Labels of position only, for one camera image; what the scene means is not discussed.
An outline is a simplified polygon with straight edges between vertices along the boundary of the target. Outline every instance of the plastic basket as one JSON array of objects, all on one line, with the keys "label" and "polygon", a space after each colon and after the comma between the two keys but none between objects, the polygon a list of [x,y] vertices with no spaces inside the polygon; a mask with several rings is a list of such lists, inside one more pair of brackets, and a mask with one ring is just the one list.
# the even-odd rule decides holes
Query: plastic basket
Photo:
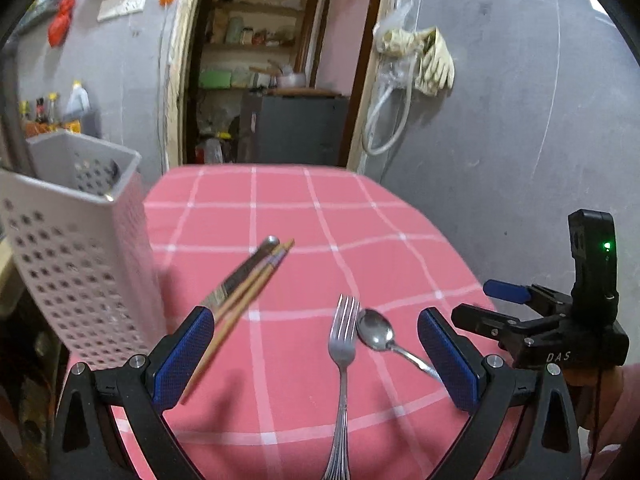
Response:
[{"label": "plastic basket", "polygon": [[63,132],[30,139],[29,147],[38,179],[0,170],[0,218],[29,292],[92,368],[148,353],[166,323],[140,155]]}]

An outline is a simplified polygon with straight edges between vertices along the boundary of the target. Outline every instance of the wooden chopstick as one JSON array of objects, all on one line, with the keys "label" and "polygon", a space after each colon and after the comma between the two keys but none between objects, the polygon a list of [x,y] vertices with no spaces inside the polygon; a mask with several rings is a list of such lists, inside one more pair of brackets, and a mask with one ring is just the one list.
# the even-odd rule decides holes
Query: wooden chopstick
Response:
[{"label": "wooden chopstick", "polygon": [[244,282],[238,286],[234,293],[229,296],[225,303],[222,304],[218,310],[218,315],[216,316],[216,323],[225,319],[224,325],[214,332],[211,343],[209,343],[209,346],[202,355],[200,362],[193,371],[191,379],[189,379],[189,382],[182,392],[182,396],[180,397],[181,404],[186,402],[190,393],[200,381],[201,375],[207,367],[209,367],[210,361],[215,357],[220,347],[226,341],[226,338],[231,334],[231,331],[235,328],[236,324],[242,317],[242,314],[244,314],[244,312],[254,302],[255,298],[258,297],[266,284],[269,283],[269,280],[280,265],[280,262],[284,256],[289,253],[293,244],[294,240],[290,240],[289,242],[280,244],[274,248],[271,252],[271,256],[267,259],[265,264],[260,266],[258,269],[254,269]]}]

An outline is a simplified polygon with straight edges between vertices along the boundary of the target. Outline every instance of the gray refrigerator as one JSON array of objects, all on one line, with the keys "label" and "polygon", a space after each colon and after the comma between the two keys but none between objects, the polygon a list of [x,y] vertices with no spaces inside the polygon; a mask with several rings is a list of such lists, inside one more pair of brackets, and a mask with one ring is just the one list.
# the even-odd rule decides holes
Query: gray refrigerator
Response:
[{"label": "gray refrigerator", "polygon": [[238,162],[336,166],[349,98],[242,96]]}]

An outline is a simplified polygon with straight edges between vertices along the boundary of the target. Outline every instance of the metal spoon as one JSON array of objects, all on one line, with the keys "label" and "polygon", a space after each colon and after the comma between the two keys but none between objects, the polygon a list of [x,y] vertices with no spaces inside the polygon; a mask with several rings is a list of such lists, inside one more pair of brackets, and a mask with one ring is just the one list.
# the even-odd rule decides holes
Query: metal spoon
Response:
[{"label": "metal spoon", "polygon": [[423,372],[442,382],[433,367],[430,367],[422,359],[396,344],[394,341],[394,329],[391,323],[379,312],[371,310],[370,308],[361,310],[356,320],[356,329],[358,330],[360,340],[372,350],[376,352],[383,352],[385,350],[396,352],[411,361]]}]

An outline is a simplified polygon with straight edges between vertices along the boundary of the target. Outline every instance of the knife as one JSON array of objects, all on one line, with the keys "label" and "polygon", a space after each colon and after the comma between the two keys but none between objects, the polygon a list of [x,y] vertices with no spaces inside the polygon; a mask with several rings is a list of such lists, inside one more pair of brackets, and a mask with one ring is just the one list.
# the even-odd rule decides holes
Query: knife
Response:
[{"label": "knife", "polygon": [[210,293],[202,302],[202,306],[210,308],[215,314],[226,298],[238,288],[240,283],[244,282],[247,276],[255,269],[267,256],[271,254],[280,241],[275,236],[267,236],[260,246],[255,250],[254,254],[249,256],[240,266],[234,270],[225,281],[222,282],[216,290]]}]

